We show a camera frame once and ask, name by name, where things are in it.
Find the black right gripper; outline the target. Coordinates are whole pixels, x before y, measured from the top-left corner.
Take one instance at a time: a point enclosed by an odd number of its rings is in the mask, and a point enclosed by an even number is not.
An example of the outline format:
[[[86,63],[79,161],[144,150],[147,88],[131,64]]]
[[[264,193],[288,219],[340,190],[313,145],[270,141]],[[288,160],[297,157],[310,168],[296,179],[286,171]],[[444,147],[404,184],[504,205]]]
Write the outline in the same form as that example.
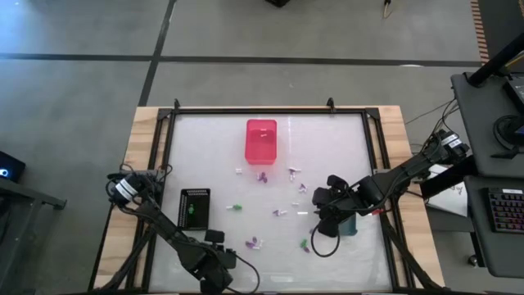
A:
[[[352,188],[316,188],[313,205],[317,207],[320,218],[318,231],[330,238],[338,235],[339,224],[367,208]]]

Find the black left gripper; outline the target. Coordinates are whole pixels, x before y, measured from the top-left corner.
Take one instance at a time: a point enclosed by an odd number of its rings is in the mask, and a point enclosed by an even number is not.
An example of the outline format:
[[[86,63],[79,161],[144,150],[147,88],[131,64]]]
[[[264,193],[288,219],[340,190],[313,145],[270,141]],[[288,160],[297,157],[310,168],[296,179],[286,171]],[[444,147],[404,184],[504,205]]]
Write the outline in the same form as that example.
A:
[[[199,280],[202,293],[222,293],[233,282],[229,270],[237,266],[237,253],[232,248],[202,244],[201,258],[192,275]]]

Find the teal plastic bin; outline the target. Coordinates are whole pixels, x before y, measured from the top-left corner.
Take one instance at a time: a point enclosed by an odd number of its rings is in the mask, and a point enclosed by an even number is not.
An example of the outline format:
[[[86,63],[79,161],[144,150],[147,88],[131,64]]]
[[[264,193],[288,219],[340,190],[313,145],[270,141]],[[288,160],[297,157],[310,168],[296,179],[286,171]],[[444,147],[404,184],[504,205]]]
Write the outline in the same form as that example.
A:
[[[356,215],[352,215],[338,225],[340,236],[355,236],[358,233],[356,228]]]

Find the black slotted plastic basket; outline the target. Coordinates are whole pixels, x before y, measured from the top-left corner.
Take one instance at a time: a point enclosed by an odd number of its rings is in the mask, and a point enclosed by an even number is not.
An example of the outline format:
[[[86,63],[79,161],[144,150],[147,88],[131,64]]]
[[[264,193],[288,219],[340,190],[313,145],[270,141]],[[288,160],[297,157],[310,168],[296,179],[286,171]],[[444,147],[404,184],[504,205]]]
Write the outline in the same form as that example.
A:
[[[187,210],[192,204],[193,216]],[[185,188],[181,190],[178,207],[178,227],[183,230],[207,230],[210,216],[210,189]]]

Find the pink plastic bin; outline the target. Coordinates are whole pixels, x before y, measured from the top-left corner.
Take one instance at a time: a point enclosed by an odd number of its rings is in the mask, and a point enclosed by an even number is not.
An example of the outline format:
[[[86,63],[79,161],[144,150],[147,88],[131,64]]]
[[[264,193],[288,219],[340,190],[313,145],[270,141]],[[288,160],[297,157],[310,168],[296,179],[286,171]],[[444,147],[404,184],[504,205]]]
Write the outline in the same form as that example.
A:
[[[266,129],[267,136],[260,136]],[[277,159],[278,124],[276,120],[249,119],[246,122],[245,158],[250,165],[272,165]]]

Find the white paper sheet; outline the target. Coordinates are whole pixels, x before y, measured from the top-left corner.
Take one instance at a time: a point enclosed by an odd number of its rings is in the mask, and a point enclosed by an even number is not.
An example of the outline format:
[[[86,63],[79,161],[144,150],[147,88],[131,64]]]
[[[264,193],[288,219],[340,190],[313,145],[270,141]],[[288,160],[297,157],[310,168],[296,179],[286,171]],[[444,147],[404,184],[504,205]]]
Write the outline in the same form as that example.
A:
[[[420,185],[421,192],[424,197],[427,197],[431,192],[431,190],[427,188],[426,182],[437,177],[437,175],[445,171],[446,168],[441,165],[434,165],[429,169],[430,175],[428,179]],[[429,197],[427,204],[435,209],[446,211],[457,216],[467,217],[468,193],[464,182],[454,184],[440,193]]]

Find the grey desk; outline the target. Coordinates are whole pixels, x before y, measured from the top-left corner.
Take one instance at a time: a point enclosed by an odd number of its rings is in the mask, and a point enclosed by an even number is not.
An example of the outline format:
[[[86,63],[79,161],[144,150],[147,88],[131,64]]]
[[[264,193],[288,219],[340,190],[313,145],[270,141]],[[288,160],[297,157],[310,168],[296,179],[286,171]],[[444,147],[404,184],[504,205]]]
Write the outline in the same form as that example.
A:
[[[480,267],[495,277],[524,279],[524,231],[495,232],[490,222],[489,188],[522,190],[524,180],[466,176],[468,213],[472,219],[472,240]]]
[[[502,116],[519,114],[503,90],[505,82],[504,78],[490,77],[477,88],[468,83],[465,74],[451,76],[478,173],[485,177],[524,179],[524,153],[513,159],[492,157],[505,151],[493,134],[494,123]]]

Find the backlit black keyboard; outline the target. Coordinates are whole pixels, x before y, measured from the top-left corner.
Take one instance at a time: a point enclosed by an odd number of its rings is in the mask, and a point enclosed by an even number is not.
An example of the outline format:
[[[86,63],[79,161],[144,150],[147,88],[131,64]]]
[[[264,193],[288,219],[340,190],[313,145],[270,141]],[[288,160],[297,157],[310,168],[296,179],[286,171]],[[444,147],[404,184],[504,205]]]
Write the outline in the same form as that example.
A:
[[[524,234],[524,190],[487,188],[486,201],[492,230],[506,234]]]

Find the dark grey side table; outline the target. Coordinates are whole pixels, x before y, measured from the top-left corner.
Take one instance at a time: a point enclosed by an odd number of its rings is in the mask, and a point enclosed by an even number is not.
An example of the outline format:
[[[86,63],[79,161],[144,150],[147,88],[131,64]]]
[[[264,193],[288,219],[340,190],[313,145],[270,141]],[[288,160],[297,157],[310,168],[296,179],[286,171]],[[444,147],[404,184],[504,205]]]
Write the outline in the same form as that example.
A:
[[[7,294],[43,205],[63,210],[67,201],[0,179],[0,295]]]

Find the black metal pole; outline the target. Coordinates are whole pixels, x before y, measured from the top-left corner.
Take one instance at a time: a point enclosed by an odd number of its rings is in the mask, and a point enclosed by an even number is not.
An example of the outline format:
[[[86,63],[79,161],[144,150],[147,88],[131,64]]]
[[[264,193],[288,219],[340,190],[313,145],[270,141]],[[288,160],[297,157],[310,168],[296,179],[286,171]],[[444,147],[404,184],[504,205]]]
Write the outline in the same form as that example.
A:
[[[467,77],[468,83],[474,87],[480,86],[496,71],[505,67],[506,64],[522,51],[524,51],[524,32],[520,33],[511,43],[506,45],[479,70],[469,75]]]

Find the black device with blue light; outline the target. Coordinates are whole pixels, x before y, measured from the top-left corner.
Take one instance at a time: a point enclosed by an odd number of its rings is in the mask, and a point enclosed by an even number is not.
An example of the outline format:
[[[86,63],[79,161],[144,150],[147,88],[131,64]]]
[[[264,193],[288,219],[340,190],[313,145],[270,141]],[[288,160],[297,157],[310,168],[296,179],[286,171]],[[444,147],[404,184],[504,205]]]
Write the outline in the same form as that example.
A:
[[[0,151],[0,179],[18,183],[25,170],[25,163]]]

